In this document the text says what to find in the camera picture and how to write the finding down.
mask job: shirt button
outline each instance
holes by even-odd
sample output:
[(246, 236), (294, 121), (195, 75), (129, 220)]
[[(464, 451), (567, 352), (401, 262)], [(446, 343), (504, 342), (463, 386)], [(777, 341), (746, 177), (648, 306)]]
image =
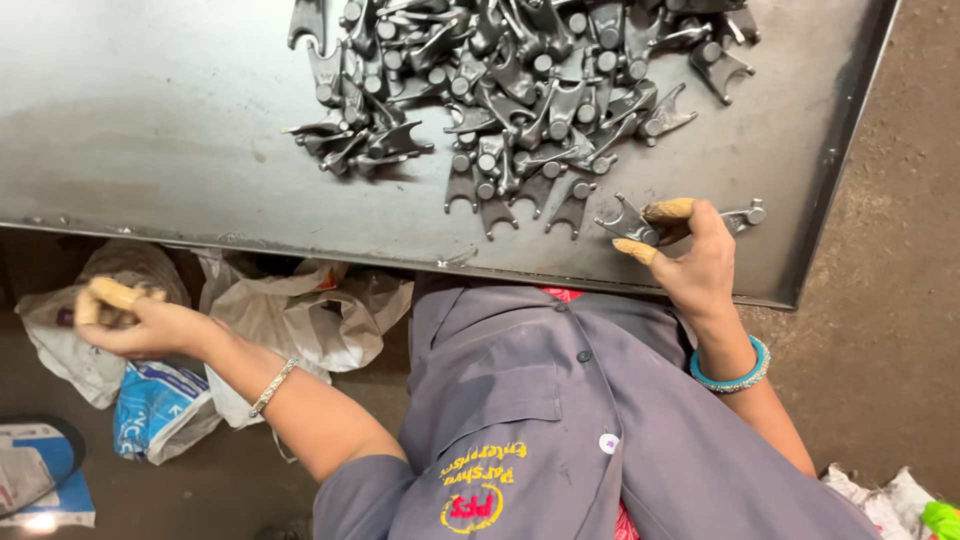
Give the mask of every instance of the shirt button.
[(613, 455), (616, 452), (616, 445), (620, 444), (620, 438), (613, 433), (604, 433), (600, 436), (599, 444), (604, 454)]

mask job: concrete floor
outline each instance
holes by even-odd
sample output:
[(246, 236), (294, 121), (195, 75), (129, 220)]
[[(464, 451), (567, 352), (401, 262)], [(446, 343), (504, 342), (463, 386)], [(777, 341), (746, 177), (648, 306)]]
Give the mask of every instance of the concrete floor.
[[(837, 461), (865, 485), (902, 465), (960, 502), (960, 8), (904, 0), (837, 193), (801, 310), (742, 310), (774, 355), (771, 377), (818, 468)], [(6, 232), (17, 292), (62, 286), (48, 266), (80, 240)], [(370, 367), (335, 384), (396, 432), (406, 408), (406, 323)], [(316, 485), (276, 454), (270, 431), (220, 426), (159, 467), (112, 451), (112, 412), (44, 369), (19, 320), (0, 313), (0, 412), (58, 414), (86, 436), (97, 528), (54, 538), (252, 538), (309, 511)], [(17, 537), (0, 529), (0, 538)]]

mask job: blue bangle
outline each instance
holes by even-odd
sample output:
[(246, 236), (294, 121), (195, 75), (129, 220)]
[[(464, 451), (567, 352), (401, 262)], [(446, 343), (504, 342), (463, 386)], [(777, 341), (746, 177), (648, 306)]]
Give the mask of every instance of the blue bangle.
[(756, 351), (756, 366), (754, 366), (754, 369), (752, 369), (750, 373), (740, 379), (718, 382), (704, 377), (704, 374), (700, 371), (699, 349), (694, 351), (693, 356), (690, 357), (690, 375), (692, 375), (697, 382), (713, 392), (730, 393), (750, 388), (763, 379), (763, 376), (767, 374), (767, 368), (770, 367), (770, 350), (767, 349), (767, 346), (752, 335), (750, 336), (750, 344), (754, 346), (754, 350)]

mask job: gray work shirt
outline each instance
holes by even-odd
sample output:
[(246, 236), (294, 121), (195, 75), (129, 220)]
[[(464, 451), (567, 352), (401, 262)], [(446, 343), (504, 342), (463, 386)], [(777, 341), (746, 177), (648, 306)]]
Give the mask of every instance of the gray work shirt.
[(317, 540), (878, 538), (685, 371), (671, 307), (419, 275), (410, 460), (341, 467)]

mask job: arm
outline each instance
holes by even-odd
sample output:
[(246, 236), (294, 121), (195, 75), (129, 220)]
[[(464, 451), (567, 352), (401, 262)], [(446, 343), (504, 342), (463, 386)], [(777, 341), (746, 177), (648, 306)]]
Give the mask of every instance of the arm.
[[(732, 302), (735, 243), (708, 201), (695, 201), (688, 226), (690, 252), (668, 258), (656, 248), (617, 239), (613, 245), (650, 268), (697, 335), (701, 370), (712, 380), (736, 380), (756, 365), (756, 352)], [(731, 394), (717, 394), (744, 422), (804, 474), (816, 477), (800, 435), (768, 378)]]
[[(260, 397), (287, 361), (186, 307), (141, 298), (132, 312), (140, 319), (132, 329), (79, 325), (77, 332), (119, 356), (179, 353), (198, 358), (248, 403)], [(364, 455), (406, 460), (396, 440), (362, 406), (300, 368), (290, 372), (262, 414), (317, 481)]]

